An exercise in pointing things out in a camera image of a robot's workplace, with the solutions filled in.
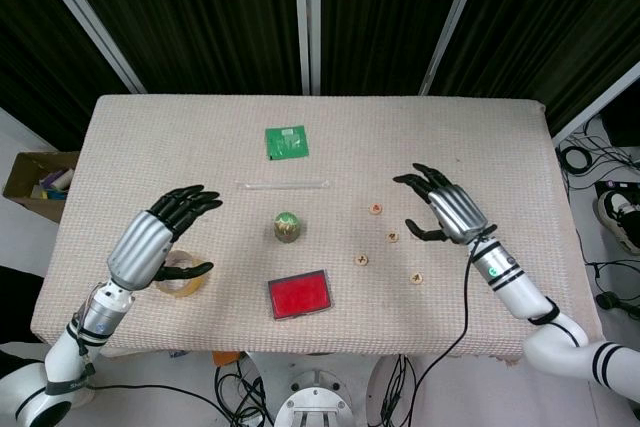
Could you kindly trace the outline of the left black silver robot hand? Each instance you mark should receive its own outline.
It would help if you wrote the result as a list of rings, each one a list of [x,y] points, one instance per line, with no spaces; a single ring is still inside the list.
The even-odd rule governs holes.
[[[171,190],[140,212],[107,259],[111,280],[128,291],[140,291],[154,281],[190,280],[208,273],[214,264],[180,268],[166,266],[173,244],[206,212],[222,205],[219,193],[202,185]]]

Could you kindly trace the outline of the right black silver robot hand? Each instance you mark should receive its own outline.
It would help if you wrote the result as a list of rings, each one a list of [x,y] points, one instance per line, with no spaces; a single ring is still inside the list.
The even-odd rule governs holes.
[[[393,181],[410,187],[431,209],[439,225],[438,230],[424,230],[413,220],[405,225],[412,235],[424,242],[451,241],[456,245],[469,245],[488,239],[497,229],[490,225],[476,203],[457,184],[442,172],[420,163],[413,163],[419,175],[398,175]]]

